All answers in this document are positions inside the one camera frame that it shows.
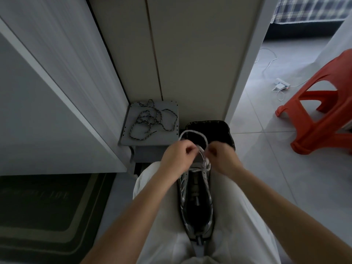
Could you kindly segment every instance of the shoe heel pull tab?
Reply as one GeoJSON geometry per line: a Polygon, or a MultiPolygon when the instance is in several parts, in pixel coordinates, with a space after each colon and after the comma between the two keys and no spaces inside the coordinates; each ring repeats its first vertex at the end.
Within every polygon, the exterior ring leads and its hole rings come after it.
{"type": "Polygon", "coordinates": [[[204,245],[204,240],[202,238],[202,236],[196,236],[197,239],[197,245],[204,245]]]}

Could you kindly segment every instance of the dark patterned cord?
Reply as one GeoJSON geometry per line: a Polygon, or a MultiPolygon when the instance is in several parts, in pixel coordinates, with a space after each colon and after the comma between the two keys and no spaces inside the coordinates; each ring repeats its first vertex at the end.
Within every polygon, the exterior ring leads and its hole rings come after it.
{"type": "Polygon", "coordinates": [[[134,140],[137,140],[137,141],[144,141],[144,140],[148,139],[153,133],[156,133],[156,131],[153,131],[152,133],[150,133],[150,131],[151,131],[151,129],[152,129],[152,126],[153,126],[153,125],[156,125],[156,124],[160,124],[160,125],[163,127],[163,129],[164,129],[165,131],[167,131],[167,132],[173,132],[173,131],[174,131],[175,126],[176,126],[176,121],[177,121],[177,119],[178,119],[178,116],[176,115],[175,112],[173,112],[173,111],[171,111],[170,109],[167,109],[167,108],[165,108],[165,109],[163,109],[163,110],[158,110],[158,109],[155,107],[155,103],[154,103],[154,101],[153,101],[152,99],[149,99],[148,102],[147,102],[147,104],[142,104],[141,102],[138,102],[138,104],[139,104],[141,107],[148,107],[148,108],[154,109],[155,112],[156,112],[156,115],[155,115],[155,117],[152,116],[152,114],[150,113],[150,110],[144,110],[144,111],[142,111],[142,112],[138,115],[136,121],[133,123],[133,125],[132,125],[132,127],[131,127],[131,129],[130,129],[129,136],[130,136],[131,139],[134,139],[134,140]],[[169,111],[169,112],[173,113],[173,114],[176,116],[176,119],[175,119],[175,122],[174,122],[174,127],[173,127],[172,129],[166,129],[166,128],[164,127],[164,125],[162,124],[162,121],[163,121],[163,115],[162,115],[162,113],[161,113],[162,111],[169,111]],[[136,124],[147,124],[147,125],[149,126],[149,130],[146,131],[145,133],[149,133],[149,134],[148,134],[146,137],[142,138],[142,139],[133,137],[133,136],[131,135],[131,133],[132,133],[132,130],[133,130],[133,128],[134,128],[134,126],[135,126],[136,124]]]}

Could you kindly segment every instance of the person's left hand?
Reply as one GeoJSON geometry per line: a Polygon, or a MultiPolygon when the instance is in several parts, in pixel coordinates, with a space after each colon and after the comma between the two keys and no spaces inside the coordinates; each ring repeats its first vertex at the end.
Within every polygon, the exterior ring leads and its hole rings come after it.
{"type": "Polygon", "coordinates": [[[189,169],[198,152],[197,146],[190,140],[173,143],[164,152],[159,172],[167,176],[171,183],[176,182],[189,169]]]}

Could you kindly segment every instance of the forearm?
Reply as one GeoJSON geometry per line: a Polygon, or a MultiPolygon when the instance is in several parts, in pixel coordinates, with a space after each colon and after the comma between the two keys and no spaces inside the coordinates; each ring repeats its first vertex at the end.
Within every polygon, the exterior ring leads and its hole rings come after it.
{"type": "Polygon", "coordinates": [[[172,185],[165,178],[159,172],[153,175],[132,204],[94,245],[82,264],[136,263],[161,200],[172,185]]]}
{"type": "Polygon", "coordinates": [[[352,249],[252,173],[234,169],[241,188],[295,263],[351,263],[352,249]]]}

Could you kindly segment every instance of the tile floor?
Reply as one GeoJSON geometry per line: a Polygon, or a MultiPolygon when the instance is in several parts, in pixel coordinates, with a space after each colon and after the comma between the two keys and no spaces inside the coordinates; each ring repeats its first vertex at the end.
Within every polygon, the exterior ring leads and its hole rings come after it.
{"type": "MultiPolygon", "coordinates": [[[[230,129],[237,153],[249,170],[352,246],[352,156],[332,148],[310,155],[296,154],[290,147],[294,127],[285,116],[277,118],[274,111],[300,87],[289,89],[284,101],[271,92],[278,77],[291,86],[310,78],[319,69],[312,62],[327,42],[307,39],[264,43],[262,47],[272,49],[278,59],[263,74],[273,54],[268,50],[259,52],[230,129]]],[[[331,87],[322,82],[313,89],[331,87]]],[[[315,111],[317,102],[305,101],[303,105],[314,119],[321,116],[315,111]]],[[[97,237],[131,202],[134,182],[129,175],[117,175],[97,237]]],[[[282,263],[291,263],[280,246],[279,253],[282,263]]]]}

